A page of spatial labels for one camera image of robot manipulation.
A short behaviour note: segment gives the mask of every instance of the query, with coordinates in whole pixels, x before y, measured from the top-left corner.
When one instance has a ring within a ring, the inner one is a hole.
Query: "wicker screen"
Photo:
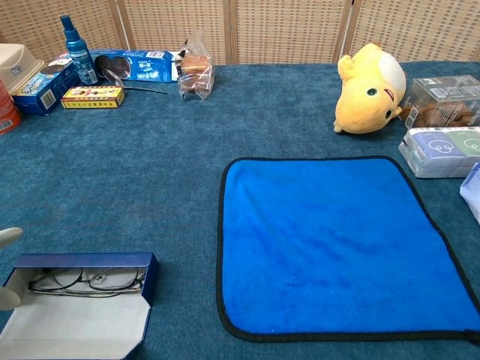
[[[401,62],[472,61],[479,34],[479,0],[362,0],[351,49],[343,53],[379,41]]]
[[[225,63],[222,0],[124,0],[125,13],[139,50],[180,50],[188,35],[202,29],[216,64]]]
[[[66,50],[60,21],[64,14],[71,16],[90,49],[122,47],[107,0],[1,0],[0,14],[3,40],[24,44],[46,62]]]
[[[238,0],[238,62],[332,62],[343,11],[344,0]]]

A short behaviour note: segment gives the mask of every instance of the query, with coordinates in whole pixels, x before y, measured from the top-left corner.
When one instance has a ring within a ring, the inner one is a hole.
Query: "box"
[[[108,268],[145,276],[139,292],[105,298],[29,289],[45,269],[58,268],[82,269],[82,279]],[[22,255],[5,284],[22,301],[0,334],[0,359],[124,359],[145,336],[158,268],[149,252]]]
[[[418,178],[464,178],[480,161],[480,127],[416,127],[398,150]]]
[[[407,128],[480,126],[480,81],[471,75],[414,79],[402,108]]]
[[[101,77],[104,68],[110,69],[123,80],[174,83],[179,77],[175,52],[93,49],[90,54]]]
[[[65,109],[115,109],[125,99],[121,86],[75,86],[61,99]]]
[[[65,92],[79,82],[77,69],[70,55],[65,53],[12,93],[13,102],[26,115],[45,116],[60,104]]]

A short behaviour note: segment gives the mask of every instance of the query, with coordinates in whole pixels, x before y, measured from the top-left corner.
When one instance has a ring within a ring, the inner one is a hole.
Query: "spray bottle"
[[[60,16],[61,23],[64,27],[65,37],[67,38],[67,50],[70,53],[72,62],[75,64],[76,72],[83,85],[92,86],[99,85],[95,64],[90,55],[87,43],[79,36],[78,31],[74,28],[72,20],[68,15]]]

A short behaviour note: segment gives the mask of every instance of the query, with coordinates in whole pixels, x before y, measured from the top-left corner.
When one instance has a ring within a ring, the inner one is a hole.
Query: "blue box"
[[[80,78],[68,53],[55,58],[12,94],[16,107],[26,115],[45,116]]]
[[[92,49],[90,54],[101,77],[104,68],[123,80],[175,83],[179,77],[174,52]]]
[[[145,277],[141,291],[106,298],[29,289],[45,269],[55,268],[82,269],[82,278],[106,268],[134,268]],[[124,359],[145,337],[158,269],[149,252],[22,255],[5,284],[21,302],[0,334],[0,359]]]

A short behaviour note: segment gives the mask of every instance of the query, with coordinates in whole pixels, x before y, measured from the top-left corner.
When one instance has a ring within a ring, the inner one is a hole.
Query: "plush hamster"
[[[335,110],[334,131],[364,134],[377,131],[401,114],[407,79],[395,58],[369,43],[352,58],[338,61],[342,92]]]

